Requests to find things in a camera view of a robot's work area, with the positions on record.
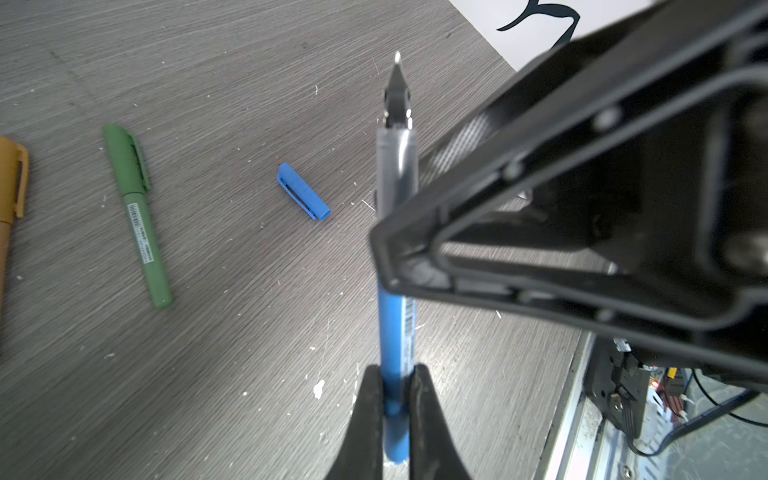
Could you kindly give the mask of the orange pen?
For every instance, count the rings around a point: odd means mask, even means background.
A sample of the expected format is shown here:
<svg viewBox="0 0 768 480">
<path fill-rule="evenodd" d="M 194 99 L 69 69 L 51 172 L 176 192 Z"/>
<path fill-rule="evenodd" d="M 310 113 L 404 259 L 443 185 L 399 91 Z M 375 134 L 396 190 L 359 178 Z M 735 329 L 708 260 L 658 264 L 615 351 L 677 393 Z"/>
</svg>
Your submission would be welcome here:
<svg viewBox="0 0 768 480">
<path fill-rule="evenodd" d="M 11 241 L 12 226 L 6 222 L 0 222 L 0 302 L 3 302 L 5 278 L 8 262 L 8 254 Z"/>
</svg>

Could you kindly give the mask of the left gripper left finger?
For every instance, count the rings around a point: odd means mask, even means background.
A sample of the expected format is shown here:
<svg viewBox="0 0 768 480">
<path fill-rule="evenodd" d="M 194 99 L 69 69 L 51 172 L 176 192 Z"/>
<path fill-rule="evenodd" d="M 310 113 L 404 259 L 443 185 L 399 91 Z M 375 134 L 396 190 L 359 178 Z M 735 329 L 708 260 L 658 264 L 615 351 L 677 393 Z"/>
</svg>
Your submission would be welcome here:
<svg viewBox="0 0 768 480">
<path fill-rule="evenodd" d="M 383 479 L 384 391 L 378 365 L 368 365 L 344 440 L 327 480 Z"/>
</svg>

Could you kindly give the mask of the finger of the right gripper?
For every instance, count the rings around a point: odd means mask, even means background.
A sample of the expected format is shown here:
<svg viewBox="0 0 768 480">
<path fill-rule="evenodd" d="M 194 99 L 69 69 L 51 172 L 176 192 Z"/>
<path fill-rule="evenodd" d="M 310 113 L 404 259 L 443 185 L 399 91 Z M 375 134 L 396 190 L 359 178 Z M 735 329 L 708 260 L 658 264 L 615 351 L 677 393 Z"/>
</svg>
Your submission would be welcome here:
<svg viewBox="0 0 768 480">
<path fill-rule="evenodd" d="M 419 160 L 392 292 L 767 379 L 767 5 L 664 1 L 551 50 Z"/>
</svg>

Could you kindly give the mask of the blue pen cap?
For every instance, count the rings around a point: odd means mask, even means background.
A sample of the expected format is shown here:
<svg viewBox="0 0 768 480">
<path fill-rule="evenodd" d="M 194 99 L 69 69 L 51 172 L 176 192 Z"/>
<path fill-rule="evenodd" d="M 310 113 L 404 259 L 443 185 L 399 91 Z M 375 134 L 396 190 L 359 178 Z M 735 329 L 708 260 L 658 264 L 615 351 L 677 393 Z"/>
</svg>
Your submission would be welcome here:
<svg viewBox="0 0 768 480">
<path fill-rule="evenodd" d="M 325 220 L 331 213 L 328 205 L 305 180 L 287 163 L 279 166 L 278 184 L 315 221 Z"/>
</svg>

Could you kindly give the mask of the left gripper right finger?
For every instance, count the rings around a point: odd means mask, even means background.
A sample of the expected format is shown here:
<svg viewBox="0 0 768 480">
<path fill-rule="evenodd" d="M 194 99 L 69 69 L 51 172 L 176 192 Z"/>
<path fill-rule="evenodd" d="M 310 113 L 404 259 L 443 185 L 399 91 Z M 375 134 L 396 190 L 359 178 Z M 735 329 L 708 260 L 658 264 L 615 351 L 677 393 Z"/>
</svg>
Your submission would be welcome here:
<svg viewBox="0 0 768 480">
<path fill-rule="evenodd" d="M 470 480 L 446 423 L 429 369 L 417 364 L 409 390 L 409 478 Z"/>
</svg>

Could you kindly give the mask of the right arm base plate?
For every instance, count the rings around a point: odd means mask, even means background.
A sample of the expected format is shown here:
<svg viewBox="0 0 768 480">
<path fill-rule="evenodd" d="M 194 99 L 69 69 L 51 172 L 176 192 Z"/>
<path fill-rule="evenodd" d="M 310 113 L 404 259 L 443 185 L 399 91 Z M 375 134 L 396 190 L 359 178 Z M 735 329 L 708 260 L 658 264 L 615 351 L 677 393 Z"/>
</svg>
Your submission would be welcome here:
<svg viewBox="0 0 768 480">
<path fill-rule="evenodd" d="M 642 432 L 650 371 L 612 340 L 597 338 L 587 368 L 584 391 L 603 416 L 629 439 Z"/>
</svg>

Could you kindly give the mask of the dark green pen cap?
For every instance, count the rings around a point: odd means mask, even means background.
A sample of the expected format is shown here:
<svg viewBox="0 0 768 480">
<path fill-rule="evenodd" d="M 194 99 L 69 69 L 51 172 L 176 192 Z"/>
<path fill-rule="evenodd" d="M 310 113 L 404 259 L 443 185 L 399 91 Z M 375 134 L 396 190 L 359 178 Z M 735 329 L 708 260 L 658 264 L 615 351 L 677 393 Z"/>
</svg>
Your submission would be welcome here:
<svg viewBox="0 0 768 480">
<path fill-rule="evenodd" d="M 103 133 L 120 194 L 148 192 L 149 173 L 138 140 L 114 123 L 105 124 Z"/>
</svg>

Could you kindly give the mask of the orange pen cap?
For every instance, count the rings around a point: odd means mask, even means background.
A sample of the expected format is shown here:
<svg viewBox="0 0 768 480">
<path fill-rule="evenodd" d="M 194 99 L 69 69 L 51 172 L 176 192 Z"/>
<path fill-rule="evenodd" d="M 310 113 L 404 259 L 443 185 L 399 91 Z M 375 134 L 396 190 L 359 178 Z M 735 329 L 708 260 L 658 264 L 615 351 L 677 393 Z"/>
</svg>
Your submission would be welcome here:
<svg viewBox="0 0 768 480">
<path fill-rule="evenodd" d="M 24 216 L 30 157 L 19 143 L 1 137 L 1 221 L 12 224 Z"/>
</svg>

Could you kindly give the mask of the dark green pen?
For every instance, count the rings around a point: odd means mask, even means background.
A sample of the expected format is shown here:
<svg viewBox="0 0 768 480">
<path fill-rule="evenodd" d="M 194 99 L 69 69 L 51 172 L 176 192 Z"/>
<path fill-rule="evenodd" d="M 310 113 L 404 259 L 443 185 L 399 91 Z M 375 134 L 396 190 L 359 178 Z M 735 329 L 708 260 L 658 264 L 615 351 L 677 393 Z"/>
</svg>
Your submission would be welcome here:
<svg viewBox="0 0 768 480">
<path fill-rule="evenodd" d="M 159 309 L 167 308 L 172 304 L 173 296 L 146 197 L 140 193 L 129 193 L 123 197 L 123 201 L 152 304 Z"/>
</svg>

